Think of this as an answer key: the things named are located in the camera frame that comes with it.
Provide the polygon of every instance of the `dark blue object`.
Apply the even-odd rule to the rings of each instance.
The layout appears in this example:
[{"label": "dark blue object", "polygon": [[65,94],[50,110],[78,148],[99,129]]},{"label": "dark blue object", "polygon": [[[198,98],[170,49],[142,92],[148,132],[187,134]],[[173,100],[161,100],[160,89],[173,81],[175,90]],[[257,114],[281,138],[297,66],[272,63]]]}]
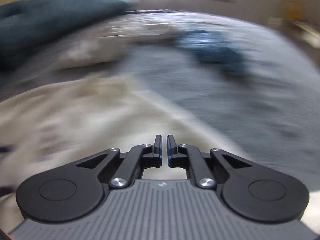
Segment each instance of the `dark blue object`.
[{"label": "dark blue object", "polygon": [[222,70],[244,75],[243,55],[221,32],[195,30],[177,40],[177,46],[191,51],[202,62],[223,63]]},{"label": "dark blue object", "polygon": [[135,0],[22,0],[0,6],[0,70],[14,70],[40,46],[126,11]]}]

